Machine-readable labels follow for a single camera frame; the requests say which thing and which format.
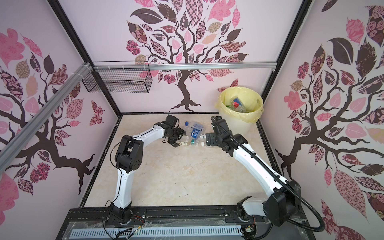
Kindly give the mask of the blue white label bottle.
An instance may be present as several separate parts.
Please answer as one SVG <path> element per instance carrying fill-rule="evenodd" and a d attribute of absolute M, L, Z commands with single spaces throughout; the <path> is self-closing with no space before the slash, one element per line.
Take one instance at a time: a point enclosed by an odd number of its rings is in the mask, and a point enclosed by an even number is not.
<path fill-rule="evenodd" d="M 202 130 L 191 128 L 188 130 L 187 136 L 194 140 L 204 139 L 204 133 Z"/>

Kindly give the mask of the Fiji bottle red flower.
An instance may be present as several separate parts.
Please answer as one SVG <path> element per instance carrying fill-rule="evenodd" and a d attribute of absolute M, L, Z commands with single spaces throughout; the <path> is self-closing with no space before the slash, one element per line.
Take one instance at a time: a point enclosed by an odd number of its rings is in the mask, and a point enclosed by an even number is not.
<path fill-rule="evenodd" d="M 237 97 L 232 99 L 232 109 L 238 113 L 246 112 L 246 108 L 244 107 L 240 99 Z"/>

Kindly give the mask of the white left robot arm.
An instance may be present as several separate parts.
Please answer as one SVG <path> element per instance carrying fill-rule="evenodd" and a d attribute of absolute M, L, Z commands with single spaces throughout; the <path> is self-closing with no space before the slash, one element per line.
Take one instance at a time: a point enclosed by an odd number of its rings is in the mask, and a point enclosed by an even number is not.
<path fill-rule="evenodd" d="M 115 197 L 110 206 L 110 216 L 113 221 L 124 225 L 133 218 L 131 193 L 136 170 L 143 162 L 144 148 L 160 139 L 166 139 L 167 143 L 176 148 L 179 146 L 177 141 L 184 134 L 185 131 L 181 128 L 157 123 L 139 135 L 122 137 L 115 155 L 118 181 Z"/>

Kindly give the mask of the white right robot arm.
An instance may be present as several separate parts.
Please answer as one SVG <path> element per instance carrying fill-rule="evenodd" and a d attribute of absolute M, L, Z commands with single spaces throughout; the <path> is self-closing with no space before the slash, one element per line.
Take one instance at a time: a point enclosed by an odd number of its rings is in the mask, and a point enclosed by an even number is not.
<path fill-rule="evenodd" d="M 227 122 L 220 116 L 211 117 L 214 130 L 212 147 L 219 147 L 241 163 L 259 182 L 268 199 L 257 201 L 250 198 L 242 203 L 247 215 L 265 216 L 273 225 L 281 226 L 301 209 L 300 185 L 279 175 L 240 134 L 232 135 Z"/>

